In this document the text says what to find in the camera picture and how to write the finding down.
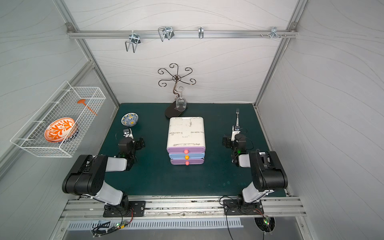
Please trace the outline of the green table mat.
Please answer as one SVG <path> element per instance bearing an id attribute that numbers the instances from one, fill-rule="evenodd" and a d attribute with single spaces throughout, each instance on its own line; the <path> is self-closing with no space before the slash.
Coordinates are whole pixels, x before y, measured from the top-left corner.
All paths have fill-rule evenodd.
<path id="1" fill-rule="evenodd" d="M 239 124 L 246 135 L 247 147 L 252 150 L 269 149 L 251 104 L 188 104 L 185 117 L 202 117 L 205 125 L 206 157 L 201 165 L 172 165 L 167 152 L 169 120 L 165 116 L 167 104 L 121 104 L 100 154 L 115 156 L 123 137 L 121 118 L 136 113 L 138 123 L 133 127 L 135 139 L 143 138 L 146 146 L 136 153 L 137 162 L 127 172 L 107 173 L 105 180 L 112 187 L 133 196 L 235 196 L 252 180 L 249 168 L 232 163 L 231 150 L 222 144 L 236 123 L 236 109 L 240 109 Z"/>

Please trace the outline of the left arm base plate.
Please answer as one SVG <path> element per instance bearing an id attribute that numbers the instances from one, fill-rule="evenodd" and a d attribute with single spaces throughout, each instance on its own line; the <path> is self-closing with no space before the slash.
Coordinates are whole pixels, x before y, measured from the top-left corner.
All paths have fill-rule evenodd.
<path id="1" fill-rule="evenodd" d="M 121 202 L 119 205 L 105 205 L 104 218 L 118 217 L 143 217 L 145 212 L 145 201 Z"/>

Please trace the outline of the aluminium top rail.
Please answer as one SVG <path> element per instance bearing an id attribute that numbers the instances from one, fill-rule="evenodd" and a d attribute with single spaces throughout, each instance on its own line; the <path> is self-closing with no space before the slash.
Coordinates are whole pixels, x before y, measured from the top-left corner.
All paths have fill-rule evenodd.
<path id="1" fill-rule="evenodd" d="M 258 39 L 262 38 L 260 34 L 266 35 L 271 30 L 206 30 L 204 29 L 203 39 Z M 146 39 L 160 39 L 158 31 L 134 31 Z M 128 39 L 132 31 L 78 31 L 67 33 L 71 39 Z M 198 29 L 196 30 L 174 30 L 173 39 L 199 39 Z M 299 35 L 297 31 L 278 30 L 279 34 L 286 34 L 286 38 L 296 38 Z"/>

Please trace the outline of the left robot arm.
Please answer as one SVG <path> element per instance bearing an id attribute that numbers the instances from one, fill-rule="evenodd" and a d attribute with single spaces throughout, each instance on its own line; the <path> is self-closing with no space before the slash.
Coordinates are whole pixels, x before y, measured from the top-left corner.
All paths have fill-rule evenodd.
<path id="1" fill-rule="evenodd" d="M 85 196 L 119 210 L 129 210 L 128 194 L 105 181 L 106 173 L 127 172 L 137 162 L 136 152 L 146 146 L 143 138 L 122 139 L 116 157 L 107 155 L 80 155 L 62 183 L 65 194 Z"/>

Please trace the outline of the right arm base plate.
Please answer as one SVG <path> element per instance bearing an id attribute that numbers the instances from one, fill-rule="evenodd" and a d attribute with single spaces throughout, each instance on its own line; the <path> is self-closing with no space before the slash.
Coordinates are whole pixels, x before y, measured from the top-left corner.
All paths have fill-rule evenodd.
<path id="1" fill-rule="evenodd" d="M 227 216 L 264 215 L 264 209 L 260 202 L 248 204 L 239 203 L 237 200 L 226 199 L 221 201 L 221 205 Z"/>

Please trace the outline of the white vent strip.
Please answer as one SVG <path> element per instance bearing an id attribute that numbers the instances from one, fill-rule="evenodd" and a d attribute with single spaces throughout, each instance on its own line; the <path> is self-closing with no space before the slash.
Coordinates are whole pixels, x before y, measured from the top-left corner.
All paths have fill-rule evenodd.
<path id="1" fill-rule="evenodd" d="M 68 231 L 91 231 L 98 226 L 100 230 L 110 229 L 120 222 L 117 220 L 70 221 Z M 172 230 L 172 229 L 226 229 L 243 228 L 240 218 L 212 219 L 135 219 L 124 230 Z"/>

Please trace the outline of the blue drawer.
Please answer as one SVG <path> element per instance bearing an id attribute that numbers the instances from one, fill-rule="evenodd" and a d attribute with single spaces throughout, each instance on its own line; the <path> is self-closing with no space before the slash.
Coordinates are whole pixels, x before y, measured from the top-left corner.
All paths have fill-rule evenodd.
<path id="1" fill-rule="evenodd" d="M 188 153 L 188 154 L 169 154 L 171 160 L 191 160 L 191 159 L 204 159 L 205 153 Z"/>

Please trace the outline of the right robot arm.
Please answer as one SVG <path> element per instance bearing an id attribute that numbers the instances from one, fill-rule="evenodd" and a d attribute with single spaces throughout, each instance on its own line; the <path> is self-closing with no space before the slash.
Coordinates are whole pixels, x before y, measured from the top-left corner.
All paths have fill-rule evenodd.
<path id="1" fill-rule="evenodd" d="M 288 177 L 275 151 L 261 152 L 247 149 L 247 137 L 236 134 L 223 136 L 222 144 L 232 150 L 232 163 L 239 168 L 251 169 L 251 183 L 238 195 L 238 202 L 256 204 L 263 197 L 288 187 Z"/>

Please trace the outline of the purple drawer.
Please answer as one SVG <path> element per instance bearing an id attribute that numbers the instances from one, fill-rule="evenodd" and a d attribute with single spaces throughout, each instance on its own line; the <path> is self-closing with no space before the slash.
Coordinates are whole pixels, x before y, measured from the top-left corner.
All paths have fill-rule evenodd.
<path id="1" fill-rule="evenodd" d="M 204 146 L 167 147 L 167 152 L 169 154 L 185 154 L 185 151 L 188 151 L 188 154 L 200 154 L 206 151 L 206 147 Z"/>
<path id="2" fill-rule="evenodd" d="M 190 166 L 190 165 L 201 165 L 205 162 L 205 159 L 171 159 L 171 164 L 172 165 L 185 165 L 185 166 Z"/>

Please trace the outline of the metal fork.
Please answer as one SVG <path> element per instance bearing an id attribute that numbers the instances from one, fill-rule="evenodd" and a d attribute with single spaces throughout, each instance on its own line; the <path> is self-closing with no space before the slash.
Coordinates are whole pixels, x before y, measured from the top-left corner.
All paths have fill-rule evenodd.
<path id="1" fill-rule="evenodd" d="M 236 115 L 237 115 L 237 118 L 236 118 L 236 127 L 239 127 L 239 113 L 240 113 L 240 109 L 236 109 Z"/>

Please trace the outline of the metal hook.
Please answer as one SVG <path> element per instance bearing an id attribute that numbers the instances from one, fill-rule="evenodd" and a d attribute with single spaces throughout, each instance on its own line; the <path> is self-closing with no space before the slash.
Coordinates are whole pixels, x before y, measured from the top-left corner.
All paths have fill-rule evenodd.
<path id="1" fill-rule="evenodd" d="M 158 34 L 162 42 L 165 39 L 170 40 L 175 36 L 174 30 L 172 27 L 160 27 L 158 28 Z"/>
<path id="2" fill-rule="evenodd" d="M 134 31 L 129 35 L 128 40 L 125 41 L 125 47 L 126 51 L 128 52 L 129 49 L 132 50 L 133 53 L 136 52 L 138 44 L 141 43 L 141 37 L 137 35 Z"/>
<path id="3" fill-rule="evenodd" d="M 276 27 L 273 27 L 268 34 L 266 35 L 260 34 L 260 36 L 262 38 L 269 38 L 269 39 L 284 39 L 287 37 L 286 34 L 279 34 L 278 29 Z"/>
<path id="4" fill-rule="evenodd" d="M 203 27 L 198 28 L 198 37 L 199 37 L 199 39 L 204 38 L 204 28 Z"/>

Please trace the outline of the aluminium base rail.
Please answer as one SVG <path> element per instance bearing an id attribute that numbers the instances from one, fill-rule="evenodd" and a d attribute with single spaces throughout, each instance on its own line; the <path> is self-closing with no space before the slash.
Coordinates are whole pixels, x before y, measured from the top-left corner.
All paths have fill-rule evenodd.
<path id="1" fill-rule="evenodd" d="M 130 196 L 130 201 L 145 201 L 142 219 L 221 218 L 225 216 L 220 196 Z M 306 217 L 299 197 L 267 197 L 260 211 L 270 217 Z M 60 221 L 101 220 L 104 204 L 93 199 L 69 200 Z"/>

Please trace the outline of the blue patterned bowl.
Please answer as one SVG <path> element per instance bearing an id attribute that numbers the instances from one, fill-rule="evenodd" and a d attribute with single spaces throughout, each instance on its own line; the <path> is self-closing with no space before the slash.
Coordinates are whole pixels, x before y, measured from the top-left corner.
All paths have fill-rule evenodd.
<path id="1" fill-rule="evenodd" d="M 139 116 L 136 113 L 127 113 L 121 118 L 122 125 L 133 127 L 138 123 Z"/>

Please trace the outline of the orange patterned plate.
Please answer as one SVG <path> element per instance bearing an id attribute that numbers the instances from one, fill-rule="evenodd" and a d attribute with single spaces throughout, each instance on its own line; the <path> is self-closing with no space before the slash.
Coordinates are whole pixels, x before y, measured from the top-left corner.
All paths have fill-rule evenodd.
<path id="1" fill-rule="evenodd" d="M 45 130 L 44 137 L 48 142 L 61 143 L 69 140 L 78 130 L 72 118 L 61 118 L 52 122 Z"/>

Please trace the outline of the white drawer cabinet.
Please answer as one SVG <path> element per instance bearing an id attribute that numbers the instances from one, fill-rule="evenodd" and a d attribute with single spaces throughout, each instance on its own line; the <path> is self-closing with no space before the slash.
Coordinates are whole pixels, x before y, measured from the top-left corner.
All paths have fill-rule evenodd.
<path id="1" fill-rule="evenodd" d="M 205 127 L 202 117 L 174 117 L 170 119 L 167 147 L 204 146 Z"/>

